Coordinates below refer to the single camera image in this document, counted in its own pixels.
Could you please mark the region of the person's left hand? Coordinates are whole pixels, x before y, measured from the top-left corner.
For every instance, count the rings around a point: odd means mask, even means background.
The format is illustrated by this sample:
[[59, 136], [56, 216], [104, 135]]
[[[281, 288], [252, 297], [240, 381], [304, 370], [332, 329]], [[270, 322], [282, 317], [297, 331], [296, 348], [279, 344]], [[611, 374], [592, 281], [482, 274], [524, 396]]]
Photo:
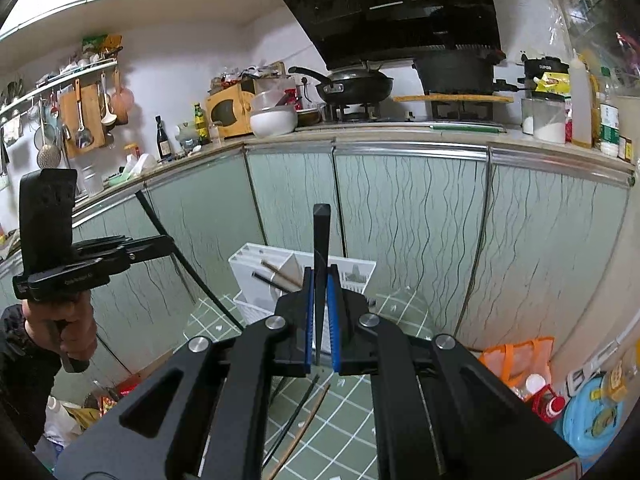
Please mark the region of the person's left hand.
[[91, 292], [80, 292], [64, 302], [22, 301], [25, 330], [40, 348], [89, 361], [98, 341]]

